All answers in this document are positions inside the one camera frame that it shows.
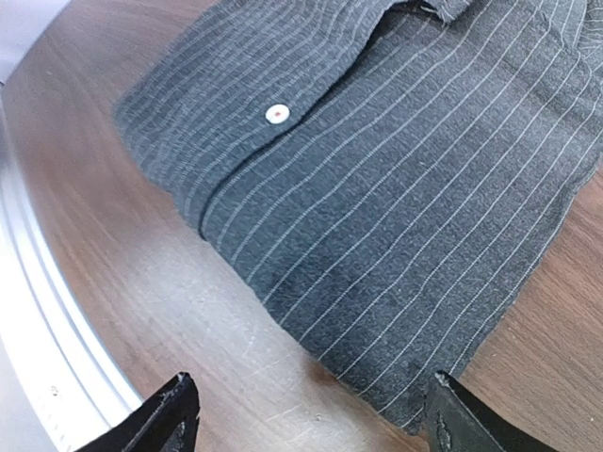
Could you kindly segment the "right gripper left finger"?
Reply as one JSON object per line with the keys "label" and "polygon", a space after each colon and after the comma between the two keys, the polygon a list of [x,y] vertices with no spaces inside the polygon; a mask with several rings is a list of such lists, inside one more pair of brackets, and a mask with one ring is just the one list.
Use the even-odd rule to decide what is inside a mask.
{"label": "right gripper left finger", "polygon": [[116,427],[78,452],[193,451],[199,413],[197,386],[189,373],[180,372]]}

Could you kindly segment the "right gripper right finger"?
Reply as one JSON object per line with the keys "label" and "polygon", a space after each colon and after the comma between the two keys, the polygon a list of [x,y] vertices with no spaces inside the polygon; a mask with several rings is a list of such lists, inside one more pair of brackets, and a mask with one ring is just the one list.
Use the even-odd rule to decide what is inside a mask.
{"label": "right gripper right finger", "polygon": [[445,371],[435,372],[430,381],[424,427],[431,451],[555,452],[500,417]]}

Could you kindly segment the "dark pinstriped long sleeve shirt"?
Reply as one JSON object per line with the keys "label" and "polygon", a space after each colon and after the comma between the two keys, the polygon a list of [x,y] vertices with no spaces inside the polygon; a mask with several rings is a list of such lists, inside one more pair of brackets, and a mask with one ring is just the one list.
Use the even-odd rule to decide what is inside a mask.
{"label": "dark pinstriped long sleeve shirt", "polygon": [[602,154],[598,1],[221,1],[117,102],[274,321],[415,433]]}

